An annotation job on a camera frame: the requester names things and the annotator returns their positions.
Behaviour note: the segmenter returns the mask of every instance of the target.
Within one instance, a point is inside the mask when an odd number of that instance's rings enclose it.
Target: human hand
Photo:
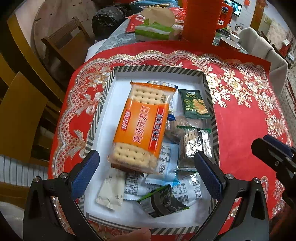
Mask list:
[[[110,241],[149,241],[151,237],[150,230],[148,228],[138,229],[129,234],[123,234],[115,236]]]

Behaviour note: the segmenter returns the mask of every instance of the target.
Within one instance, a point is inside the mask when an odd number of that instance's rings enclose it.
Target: red tablecloth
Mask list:
[[[206,74],[219,136],[219,153],[215,155],[219,156],[221,169],[238,179],[261,179],[270,218],[283,207],[283,186],[274,171],[252,155],[250,148],[254,139],[266,134],[291,145],[283,113],[267,79],[269,62],[217,46],[202,47],[181,41],[136,43],[103,51],[88,62],[93,60],[98,65],[85,73],[83,81],[79,82],[77,75],[85,64],[73,73],[70,80],[54,136],[50,178],[64,171],[69,172],[82,161],[93,114],[114,66],[182,65],[183,68],[200,69]],[[233,206],[223,230],[231,223],[238,202]],[[59,205],[57,209],[66,223],[66,229],[70,230]],[[119,232],[102,225],[96,228],[99,232]],[[189,239],[191,236],[185,234],[179,238]]]

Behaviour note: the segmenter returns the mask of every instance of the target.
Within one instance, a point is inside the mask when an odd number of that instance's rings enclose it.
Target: white tray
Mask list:
[[[201,181],[202,199],[188,210],[163,217],[152,218],[135,201],[124,201],[119,211],[105,208],[95,202],[100,187],[110,168],[107,156],[122,110],[131,89],[130,81],[148,82],[159,80],[175,84],[179,89],[198,89],[213,118],[205,120],[207,128],[215,128],[215,115],[212,99],[203,72],[169,66],[119,66],[115,67],[106,84],[87,139],[85,155],[91,150],[100,154],[100,164],[95,171],[86,191],[84,212],[89,220],[122,230],[140,227],[152,229],[152,234],[182,234],[196,232],[214,207],[214,201]],[[174,95],[175,114],[182,114],[181,96]],[[214,137],[214,161],[218,163],[218,136]]]

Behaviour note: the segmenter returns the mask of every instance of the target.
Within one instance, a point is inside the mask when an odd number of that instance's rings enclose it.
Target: pitcher handle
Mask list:
[[[233,12],[233,7],[227,5],[226,3],[223,3],[223,2],[222,2],[222,7],[227,7],[227,8],[228,8],[228,12],[227,12],[227,14],[226,14],[226,18],[225,18],[225,20],[224,20],[223,25],[217,24],[217,28],[216,28],[216,29],[220,29],[220,28],[225,28],[225,27],[227,27],[227,24],[228,24],[228,22],[229,22],[229,20],[230,20],[230,17],[231,17],[232,12]]]

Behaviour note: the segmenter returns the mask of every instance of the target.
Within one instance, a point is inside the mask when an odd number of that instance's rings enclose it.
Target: tv screen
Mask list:
[[[232,14],[239,17],[241,9],[242,9],[241,4],[237,3],[236,1],[230,1],[230,0],[225,0],[224,3],[226,3],[227,5],[233,7]]]

